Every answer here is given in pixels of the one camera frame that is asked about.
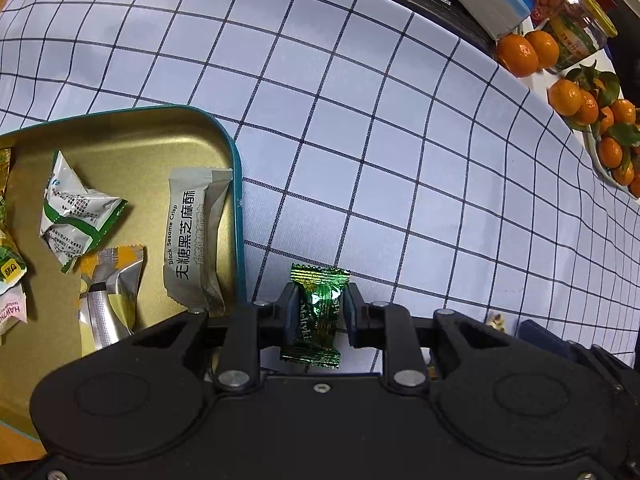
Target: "glass jar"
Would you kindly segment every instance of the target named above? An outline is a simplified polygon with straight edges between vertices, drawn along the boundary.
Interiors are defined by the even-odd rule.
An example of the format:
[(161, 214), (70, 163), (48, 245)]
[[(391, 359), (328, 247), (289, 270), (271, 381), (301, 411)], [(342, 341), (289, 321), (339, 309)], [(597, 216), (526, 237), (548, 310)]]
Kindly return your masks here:
[(616, 27), (596, 0), (564, 0), (542, 30), (558, 42), (558, 63), (549, 72), (558, 73), (591, 54), (618, 35)]

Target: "tangerine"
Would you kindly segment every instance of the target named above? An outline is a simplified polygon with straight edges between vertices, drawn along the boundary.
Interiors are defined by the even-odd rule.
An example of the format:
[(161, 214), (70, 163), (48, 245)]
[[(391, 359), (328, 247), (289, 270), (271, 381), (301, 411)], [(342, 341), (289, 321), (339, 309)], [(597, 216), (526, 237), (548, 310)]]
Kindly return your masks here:
[(536, 51), (538, 70), (552, 67), (558, 62), (560, 47), (554, 37), (544, 30), (532, 30), (524, 36)]
[(605, 168), (617, 168), (622, 162), (622, 148), (611, 137), (598, 143), (598, 160)]
[(640, 198), (640, 174), (636, 174), (631, 184), (629, 184), (629, 193), (636, 198)]
[(623, 171), (622, 166), (619, 166), (611, 172), (611, 175), (613, 176), (613, 180), (620, 184), (620, 186), (628, 186), (636, 176), (636, 172), (634, 171), (634, 165), (629, 164), (625, 171)]
[(529, 41), (517, 34), (498, 41), (495, 59), (516, 77), (527, 77), (538, 69), (538, 54)]
[(616, 99), (610, 108), (617, 123), (633, 124), (636, 122), (636, 107), (631, 101)]
[(603, 120), (600, 121), (600, 134), (602, 135), (604, 132), (606, 132), (610, 126), (613, 126), (613, 112), (611, 111), (611, 108), (609, 108), (608, 106), (605, 106), (602, 110), (600, 110), (605, 116), (603, 118)]
[(559, 79), (546, 91), (546, 98), (551, 107), (563, 116), (578, 113), (582, 106), (582, 95), (578, 85), (568, 79)]
[(573, 116), (573, 119), (581, 126), (589, 126), (589, 124), (593, 124), (598, 120), (598, 103), (589, 92), (582, 88), (580, 88), (580, 95), (582, 96), (582, 103), (580, 104), (578, 113)]

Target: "checkered tablecloth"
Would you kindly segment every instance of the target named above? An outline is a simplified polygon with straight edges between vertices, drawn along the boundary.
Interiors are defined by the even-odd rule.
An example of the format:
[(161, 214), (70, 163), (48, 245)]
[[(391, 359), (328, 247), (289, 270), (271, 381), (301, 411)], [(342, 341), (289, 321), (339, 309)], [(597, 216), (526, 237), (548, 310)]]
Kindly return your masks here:
[[(234, 137), (250, 299), (292, 262), (365, 300), (534, 319), (630, 362), (638, 206), (536, 95), (388, 0), (10, 0), (0, 131), (190, 104)], [(348, 349), (341, 371), (379, 370)], [(279, 367), (274, 351), (264, 363)]]

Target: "snack packet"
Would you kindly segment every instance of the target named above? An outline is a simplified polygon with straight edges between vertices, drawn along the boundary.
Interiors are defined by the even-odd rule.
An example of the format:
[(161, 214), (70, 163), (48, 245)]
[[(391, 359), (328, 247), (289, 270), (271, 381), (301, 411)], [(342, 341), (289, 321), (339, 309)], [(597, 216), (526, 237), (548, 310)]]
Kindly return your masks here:
[(229, 168), (175, 168), (169, 175), (169, 215), (164, 247), (164, 288), (178, 303), (222, 313), (216, 275), (218, 225)]
[(300, 323), (293, 346), (282, 347), (280, 358), (313, 366), (337, 368), (340, 352), (334, 348), (340, 313), (340, 295), (349, 273), (335, 267), (293, 264), (291, 281), (304, 289), (300, 295)]
[(0, 344), (2, 334), (18, 321), (27, 322), (27, 298), (21, 283), (12, 286), (0, 296)]
[(83, 356), (131, 335), (144, 259), (142, 245), (102, 249), (80, 258)]
[(54, 154), (40, 236), (62, 264), (62, 272), (71, 269), (78, 256), (96, 248), (126, 204), (117, 196), (87, 189), (62, 153)]
[(9, 178), (9, 164), (11, 162), (11, 149), (0, 149), (0, 294), (4, 294), (14, 286), (24, 273), (27, 272), (27, 264), (20, 256), (14, 239), (11, 238), (6, 227), (6, 202), (4, 190)]

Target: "green candy wrapper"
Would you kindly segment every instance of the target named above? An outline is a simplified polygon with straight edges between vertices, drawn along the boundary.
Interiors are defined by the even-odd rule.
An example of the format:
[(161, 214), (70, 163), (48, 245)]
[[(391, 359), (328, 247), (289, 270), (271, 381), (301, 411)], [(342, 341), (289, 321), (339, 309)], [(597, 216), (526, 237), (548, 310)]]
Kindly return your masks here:
[(291, 281), (304, 289), (300, 298), (300, 326), (293, 346), (280, 349), (284, 361), (337, 368), (340, 352), (334, 348), (340, 313), (340, 295), (349, 273), (336, 268), (293, 264)]

